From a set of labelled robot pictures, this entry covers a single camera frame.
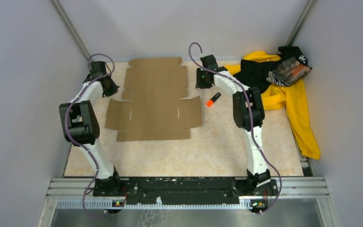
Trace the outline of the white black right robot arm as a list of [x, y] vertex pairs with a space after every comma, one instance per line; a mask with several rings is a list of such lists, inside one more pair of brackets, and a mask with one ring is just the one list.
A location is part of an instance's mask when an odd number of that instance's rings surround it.
[[225, 67], [218, 66], [213, 55], [202, 55], [200, 61], [196, 87], [216, 86], [232, 97], [233, 120], [243, 130], [248, 146], [247, 188], [251, 194], [259, 195], [271, 181], [261, 139], [265, 111], [259, 89], [244, 85]]

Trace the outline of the brown cardboard box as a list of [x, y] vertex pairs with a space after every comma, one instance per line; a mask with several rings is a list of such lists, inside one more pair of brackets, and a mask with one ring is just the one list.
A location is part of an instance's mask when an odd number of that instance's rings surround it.
[[181, 57], [128, 63], [121, 100], [110, 100], [105, 127], [117, 141], [185, 140], [202, 126], [200, 97], [188, 98], [188, 70]]

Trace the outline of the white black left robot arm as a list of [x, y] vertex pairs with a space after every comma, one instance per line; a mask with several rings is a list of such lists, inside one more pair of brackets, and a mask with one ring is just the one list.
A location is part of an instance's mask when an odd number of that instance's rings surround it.
[[105, 189], [116, 196], [122, 192], [123, 183], [104, 153], [93, 106], [99, 99], [116, 94], [119, 86], [112, 80], [106, 62], [91, 61], [89, 69], [81, 90], [71, 101], [59, 106], [62, 130], [65, 140], [78, 147], [93, 168], [94, 189]]

